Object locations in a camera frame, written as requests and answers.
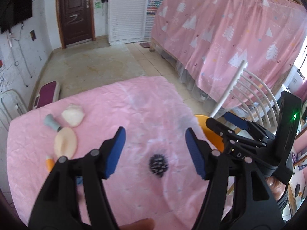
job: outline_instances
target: white shutter door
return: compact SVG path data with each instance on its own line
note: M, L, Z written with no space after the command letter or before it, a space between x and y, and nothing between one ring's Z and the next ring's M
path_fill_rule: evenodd
M109 43L144 39L147 0L109 0Z
M145 24L145 37L151 37L151 30L153 28L155 15L147 15L146 16L146 24Z

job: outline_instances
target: pink bedsheet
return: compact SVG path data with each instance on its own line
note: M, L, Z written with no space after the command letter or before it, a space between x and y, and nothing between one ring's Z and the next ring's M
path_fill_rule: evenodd
M242 60L272 88L297 58L306 17L288 0L164 0L151 36L218 101ZM237 105L230 97L223 107Z
M85 111L76 128L78 149L74 158L112 138L119 126L127 140L115 173L103 181L119 225L143 218L156 220L158 230L191 229L208 183L197 174L185 143L185 130L192 127L205 140L197 119L174 86L163 77L139 77L95 88L16 118L11 122L7 144L7 167L14 204L28 223L36 196L48 172L46 155L53 154L56 132L43 125L51 113L63 125L62 111L71 103ZM149 159L163 154L169 170L163 178L149 170ZM230 209L228 198L225 212ZM80 208L89 223L84 196Z

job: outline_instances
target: pink cloth table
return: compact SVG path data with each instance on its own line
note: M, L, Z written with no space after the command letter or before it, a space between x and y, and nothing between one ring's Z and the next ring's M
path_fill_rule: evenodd
M114 136L119 126L127 140L115 174L103 181L119 225L143 218L156 220L156 229L191 229L208 182L197 174L185 143L192 127L205 140L197 119L174 86L163 77L139 77L95 88L28 112L11 122L7 143L7 169L12 197L20 218L28 223L36 197L48 176L46 155L53 155L56 132L43 124L53 114L63 126L62 111L71 103L85 111L74 128L78 149L74 158ZM162 178L149 170L149 159L163 154L169 169ZM89 223L83 188L80 212Z

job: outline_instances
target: brown wooden door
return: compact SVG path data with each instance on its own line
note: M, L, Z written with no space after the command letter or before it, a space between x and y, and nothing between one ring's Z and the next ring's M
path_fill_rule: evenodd
M59 0L59 13L65 46L93 39L91 0Z

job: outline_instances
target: white chair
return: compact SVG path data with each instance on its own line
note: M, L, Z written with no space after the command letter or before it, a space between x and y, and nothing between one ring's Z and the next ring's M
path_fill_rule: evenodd
M10 125L10 122L15 118L15 116L12 114L13 112L17 112L17 115L22 115L28 112L28 109L23 102L20 95L15 90L8 90L3 92L0 95L0 122L3 124L4 128L8 131L8 126Z
M266 125L264 126L267 129L270 129L271 131L276 131L277 124L279 120L279 106L277 104L277 101L272 94L271 90L268 88L268 86L262 82L262 80L257 77L255 74L251 73L250 71L246 70L246 67L248 66L248 63L246 61L242 61L241 65L239 66L235 76L229 83L227 89L221 96L220 100L216 103L212 113L210 114L210 117L214 117L219 109L222 107L223 103L227 100L228 96L231 95L232 97L236 98L242 106L246 109L246 111L249 114L248 120L258 122L261 126L264 126L262 117L265 118ZM259 85L255 84L251 79L249 79L245 73L250 77L253 77L257 82L259 82ZM243 101L242 98L238 96L238 94L242 94L245 98L246 102ZM273 110L272 104L275 105L276 111ZM271 125L268 112L271 111L271 116L273 120L273 126Z

